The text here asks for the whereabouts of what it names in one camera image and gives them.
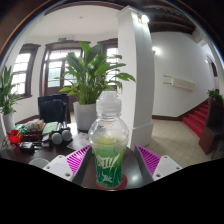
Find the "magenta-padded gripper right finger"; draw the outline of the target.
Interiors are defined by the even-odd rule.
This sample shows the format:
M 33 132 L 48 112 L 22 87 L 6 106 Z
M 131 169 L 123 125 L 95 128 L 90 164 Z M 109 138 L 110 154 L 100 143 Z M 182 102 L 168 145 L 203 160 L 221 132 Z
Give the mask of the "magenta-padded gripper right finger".
M 159 156 L 142 146 L 136 145 L 134 153 L 145 184 L 160 180 L 182 169 L 168 155 Z

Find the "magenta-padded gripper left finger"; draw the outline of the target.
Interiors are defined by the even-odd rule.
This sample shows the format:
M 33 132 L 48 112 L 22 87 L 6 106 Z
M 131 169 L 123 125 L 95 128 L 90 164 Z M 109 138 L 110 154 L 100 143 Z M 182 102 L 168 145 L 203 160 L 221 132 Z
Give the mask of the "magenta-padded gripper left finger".
M 83 181 L 91 155 L 92 148 L 88 145 L 67 156 L 58 155 L 44 167 L 44 170 L 80 185 Z

